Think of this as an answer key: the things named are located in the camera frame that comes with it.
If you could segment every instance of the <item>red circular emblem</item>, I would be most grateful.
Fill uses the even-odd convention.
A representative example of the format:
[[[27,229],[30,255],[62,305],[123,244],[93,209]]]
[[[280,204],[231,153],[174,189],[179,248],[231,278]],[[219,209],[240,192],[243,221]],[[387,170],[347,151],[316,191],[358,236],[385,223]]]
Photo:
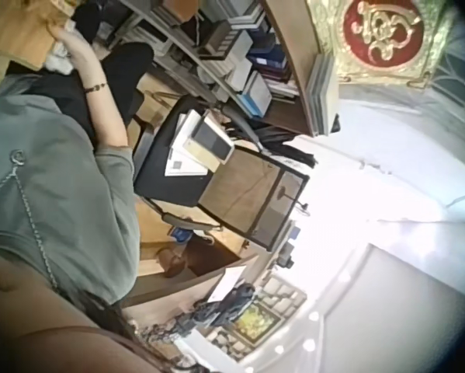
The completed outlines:
[[[410,61],[424,37],[422,17],[411,0],[354,0],[342,28],[352,53],[377,68]]]

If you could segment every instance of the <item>black pants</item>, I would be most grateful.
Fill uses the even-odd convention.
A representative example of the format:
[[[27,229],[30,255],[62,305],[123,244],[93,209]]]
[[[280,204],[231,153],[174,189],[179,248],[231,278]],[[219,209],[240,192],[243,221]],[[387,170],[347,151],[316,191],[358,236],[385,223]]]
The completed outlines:
[[[77,30],[90,43],[98,32],[101,14],[97,5],[88,3],[77,8],[72,19],[77,23]],[[153,61],[154,53],[151,47],[144,43],[128,43],[116,47],[111,54],[101,61],[106,74],[106,80],[112,91],[123,122],[130,122],[130,106],[137,83],[148,70]],[[10,62],[7,75],[37,74],[28,68]],[[41,78],[37,79],[26,94],[47,96],[56,102],[63,114],[73,117],[87,132],[95,145],[95,131],[88,111],[84,87],[78,73],[74,71],[65,76],[41,70]]]

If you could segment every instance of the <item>gray t-shirt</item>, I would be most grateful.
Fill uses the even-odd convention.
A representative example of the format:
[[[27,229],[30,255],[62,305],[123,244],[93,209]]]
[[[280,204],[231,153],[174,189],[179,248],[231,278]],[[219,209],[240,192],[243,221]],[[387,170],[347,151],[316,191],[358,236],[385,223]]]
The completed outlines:
[[[132,152],[93,151],[52,99],[20,94],[35,78],[0,86],[0,253],[50,278],[39,239],[61,286],[113,303],[133,287],[139,263]]]

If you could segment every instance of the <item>office chair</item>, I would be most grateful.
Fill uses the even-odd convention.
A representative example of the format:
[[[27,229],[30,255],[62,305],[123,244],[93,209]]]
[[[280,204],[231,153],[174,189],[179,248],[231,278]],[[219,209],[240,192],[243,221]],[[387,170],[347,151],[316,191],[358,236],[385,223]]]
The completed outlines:
[[[229,161],[214,174],[209,171],[205,176],[165,176],[180,114],[189,110],[203,114],[209,107],[192,96],[182,96],[156,134],[150,126],[138,122],[141,134],[134,148],[134,191],[170,225],[202,231],[226,227],[271,250],[309,178],[272,159],[248,122],[234,109],[215,106],[243,130],[256,150],[236,146]],[[181,218],[165,211],[160,201],[198,207],[216,223]]]

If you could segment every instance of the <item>mesh chair back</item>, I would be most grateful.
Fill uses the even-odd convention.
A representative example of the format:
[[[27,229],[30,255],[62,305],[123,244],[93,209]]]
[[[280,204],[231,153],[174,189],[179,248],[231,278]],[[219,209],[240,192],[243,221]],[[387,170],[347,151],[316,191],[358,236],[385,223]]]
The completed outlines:
[[[309,177],[236,147],[200,198],[200,208],[232,232],[271,251]]]

